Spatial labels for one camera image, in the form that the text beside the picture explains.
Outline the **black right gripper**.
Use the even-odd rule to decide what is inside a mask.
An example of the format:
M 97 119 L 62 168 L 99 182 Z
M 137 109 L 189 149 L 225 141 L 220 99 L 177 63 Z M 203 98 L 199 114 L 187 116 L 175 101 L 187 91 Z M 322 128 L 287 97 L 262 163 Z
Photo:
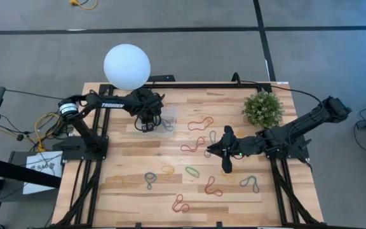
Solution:
M 256 136 L 237 138 L 231 126 L 224 127 L 222 143 L 217 142 L 207 147 L 207 152 L 222 157 L 222 168 L 225 173 L 232 172 L 231 157 L 242 155 L 251 156 L 261 153 L 261 142 Z

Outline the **white printed paper sheet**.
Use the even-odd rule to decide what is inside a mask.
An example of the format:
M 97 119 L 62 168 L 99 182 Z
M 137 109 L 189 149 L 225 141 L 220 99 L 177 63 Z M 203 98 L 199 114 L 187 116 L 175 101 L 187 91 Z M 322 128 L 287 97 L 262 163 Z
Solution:
M 45 151 L 28 156 L 24 167 L 30 178 L 24 183 L 23 195 L 52 190 L 60 186 L 62 177 L 62 151 Z

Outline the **green potted plant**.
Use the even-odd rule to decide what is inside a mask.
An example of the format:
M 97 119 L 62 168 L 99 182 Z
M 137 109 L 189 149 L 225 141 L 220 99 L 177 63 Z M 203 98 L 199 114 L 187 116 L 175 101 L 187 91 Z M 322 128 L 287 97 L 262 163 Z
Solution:
M 245 97 L 241 113 L 252 125 L 263 128 L 277 127 L 284 114 L 282 104 L 276 94 L 261 91 Z

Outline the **white globe lamp black base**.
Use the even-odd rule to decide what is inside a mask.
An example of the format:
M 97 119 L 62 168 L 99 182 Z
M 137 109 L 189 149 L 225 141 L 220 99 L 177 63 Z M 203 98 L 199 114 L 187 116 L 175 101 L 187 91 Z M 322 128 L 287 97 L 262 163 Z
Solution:
M 121 90 L 135 90 L 149 79 L 151 64 L 146 53 L 131 44 L 111 48 L 103 63 L 108 82 Z

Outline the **clear plastic bin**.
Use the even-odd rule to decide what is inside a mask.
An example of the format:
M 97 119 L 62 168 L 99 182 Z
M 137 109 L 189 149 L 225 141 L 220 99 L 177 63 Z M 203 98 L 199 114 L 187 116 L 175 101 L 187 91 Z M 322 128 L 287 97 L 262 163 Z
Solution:
M 177 110 L 175 108 L 162 108 L 161 109 L 161 119 L 164 118 L 170 122 L 173 123 L 174 125 L 174 131 L 173 132 L 168 132 L 167 130 L 165 130 L 160 122 L 160 124 L 158 126 L 155 126 L 154 130 L 152 131 L 152 134 L 157 136 L 157 137 L 171 137 L 173 136 L 174 132 L 175 132 L 175 125 L 176 125 L 176 121 L 177 121 Z

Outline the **black power box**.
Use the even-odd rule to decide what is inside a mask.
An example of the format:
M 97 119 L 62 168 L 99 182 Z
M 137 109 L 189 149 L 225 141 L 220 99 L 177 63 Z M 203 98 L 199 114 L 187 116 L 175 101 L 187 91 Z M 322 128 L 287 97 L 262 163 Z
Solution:
M 148 82 L 175 82 L 175 77 L 171 74 L 150 76 Z

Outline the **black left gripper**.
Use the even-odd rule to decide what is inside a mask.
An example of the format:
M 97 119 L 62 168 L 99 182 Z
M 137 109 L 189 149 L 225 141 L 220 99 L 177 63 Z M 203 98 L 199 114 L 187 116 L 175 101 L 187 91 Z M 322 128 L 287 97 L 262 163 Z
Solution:
M 133 111 L 133 115 L 136 115 L 142 124 L 142 131 L 151 132 L 154 129 L 154 124 L 160 124 L 161 122 L 161 108 L 163 107 L 162 102 L 145 103 L 139 106 Z

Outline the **teal rubber band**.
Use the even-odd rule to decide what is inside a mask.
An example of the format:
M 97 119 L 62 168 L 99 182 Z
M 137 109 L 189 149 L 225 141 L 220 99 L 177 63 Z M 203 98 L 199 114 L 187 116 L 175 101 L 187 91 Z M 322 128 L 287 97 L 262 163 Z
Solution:
M 216 131 L 214 131 L 214 130 L 210 131 L 210 133 L 209 133 L 209 140 L 210 140 L 210 143 L 211 144 L 215 144 L 216 143 L 216 135 L 217 135 Z M 212 156 L 212 154 L 209 153 L 207 150 L 205 150 L 203 152 L 203 154 L 204 154 L 205 158 L 210 158 Z
M 147 189 L 151 190 L 153 188 L 152 184 L 157 181 L 158 177 L 155 173 L 147 172 L 144 175 L 144 179 L 147 183 Z
M 161 124 L 162 124 L 163 128 L 165 130 L 167 130 L 168 132 L 173 132 L 174 131 L 174 125 L 173 125 L 172 122 L 162 118 L 161 119 Z
M 246 187 L 247 185 L 251 184 L 252 185 L 252 191 L 254 193 L 259 193 L 260 192 L 260 189 L 259 189 L 259 185 L 257 183 L 257 178 L 255 176 L 248 176 L 247 178 L 245 179 L 242 179 L 240 182 L 239 182 L 239 185 L 241 187 Z

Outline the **black beam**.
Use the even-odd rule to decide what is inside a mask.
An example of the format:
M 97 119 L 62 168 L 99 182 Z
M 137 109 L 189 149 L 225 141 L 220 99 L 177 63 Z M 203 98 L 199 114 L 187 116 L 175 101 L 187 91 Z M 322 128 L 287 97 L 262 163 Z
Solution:
M 61 179 L 54 175 L 0 161 L 0 177 L 15 179 L 26 183 L 59 188 Z

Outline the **red rubber band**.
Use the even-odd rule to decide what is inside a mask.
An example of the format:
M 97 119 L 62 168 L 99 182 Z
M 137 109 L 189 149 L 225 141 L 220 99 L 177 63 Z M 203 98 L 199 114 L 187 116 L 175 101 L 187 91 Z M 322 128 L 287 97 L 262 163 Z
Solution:
M 214 123 L 214 119 L 211 116 L 207 116 L 201 121 L 191 121 L 187 124 L 187 129 L 189 131 L 195 130 L 206 130 L 211 124 Z
M 182 194 L 178 194 L 174 203 L 172 204 L 172 211 L 179 212 L 188 212 L 190 210 L 190 206 L 188 204 L 183 203 L 184 196 Z
M 219 189 L 213 190 L 212 189 L 212 185 L 214 184 L 214 182 L 215 182 L 215 177 L 214 176 L 210 176 L 208 178 L 207 184 L 205 185 L 205 193 L 207 195 L 216 195 L 218 197 L 223 196 L 224 193 L 223 193 L 222 190 L 219 190 Z
M 199 137 L 197 140 L 196 140 L 196 144 L 193 145 L 193 146 L 189 146 L 189 145 L 186 145 L 186 144 L 183 144 L 180 146 L 180 150 L 181 151 L 188 151 L 188 152 L 197 152 L 198 148 L 202 145 L 205 144 L 205 139 L 203 137 Z

